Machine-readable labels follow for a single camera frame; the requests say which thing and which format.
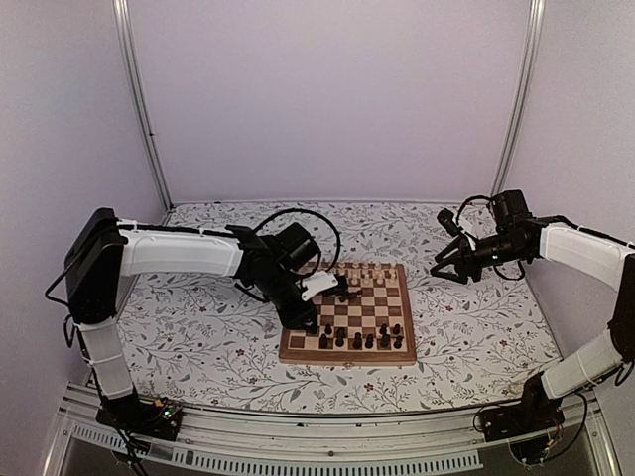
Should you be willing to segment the dark piece placed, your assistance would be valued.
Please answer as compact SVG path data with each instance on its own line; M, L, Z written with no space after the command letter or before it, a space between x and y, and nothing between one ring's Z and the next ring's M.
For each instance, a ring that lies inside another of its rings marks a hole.
M346 329L344 327L338 328L335 334L334 345L336 347L343 347L345 339L346 339Z

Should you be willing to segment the wooden chess board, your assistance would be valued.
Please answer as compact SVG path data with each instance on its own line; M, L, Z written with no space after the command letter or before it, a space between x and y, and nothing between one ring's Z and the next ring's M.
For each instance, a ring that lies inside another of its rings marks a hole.
M412 366L417 362L415 332L409 299L405 268L397 265L399 284L397 287L361 288L348 285L351 292L362 290L362 294L345 302L338 296L317 295L313 302L317 308L317 331L308 333L303 330L282 331L279 345L279 360L283 364L295 365L353 365L353 366ZM394 347L395 337L392 330L395 324L402 326L404 337L402 347ZM326 349L318 348L320 336L327 324L332 326L328 335ZM380 347L382 324L388 326L391 347ZM338 328L346 329L343 347L334 345ZM362 334L362 347L352 348L356 332ZM365 347L368 334L374 335L371 349Z

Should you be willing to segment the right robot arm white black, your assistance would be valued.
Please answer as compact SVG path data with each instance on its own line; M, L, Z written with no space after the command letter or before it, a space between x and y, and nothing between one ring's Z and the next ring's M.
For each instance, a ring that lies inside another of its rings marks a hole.
M486 237L443 209L438 222L450 243L435 257L434 277L477 283L486 268L550 264L530 278L531 288L550 319L565 357L527 380L513 423L533 432L548 420L551 404L634 362L634 243L577 225L556 214L534 215L519 189L482 196L494 219Z

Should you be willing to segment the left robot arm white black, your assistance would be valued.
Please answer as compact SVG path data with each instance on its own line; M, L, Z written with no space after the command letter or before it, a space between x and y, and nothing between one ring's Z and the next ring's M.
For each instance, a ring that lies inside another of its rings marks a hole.
M119 220L99 208L68 252L60 277L62 304L77 327L110 415L127 430L147 422L138 402L115 323L116 295L122 277L195 273L237 280L243 292L255 288L274 306L282 325L313 330L317 309L299 269L319 248L300 224L276 235L228 225L221 231L144 225Z

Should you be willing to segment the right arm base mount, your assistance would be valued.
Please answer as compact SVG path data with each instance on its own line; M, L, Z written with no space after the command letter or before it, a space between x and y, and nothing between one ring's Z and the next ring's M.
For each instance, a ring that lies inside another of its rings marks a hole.
M548 459L562 436L565 416L562 398L550 399L542 383L543 373L532 376L523 386L519 403L481 409L475 416L487 442L527 435L552 428L553 436L542 435L511 445L512 456L527 465L540 464Z

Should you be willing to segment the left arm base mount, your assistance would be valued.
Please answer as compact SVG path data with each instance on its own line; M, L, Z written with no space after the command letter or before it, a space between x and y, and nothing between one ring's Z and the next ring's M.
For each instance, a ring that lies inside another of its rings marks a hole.
M121 431L176 441L182 424L183 405L166 397L143 402L136 391L109 399L101 398L96 421Z

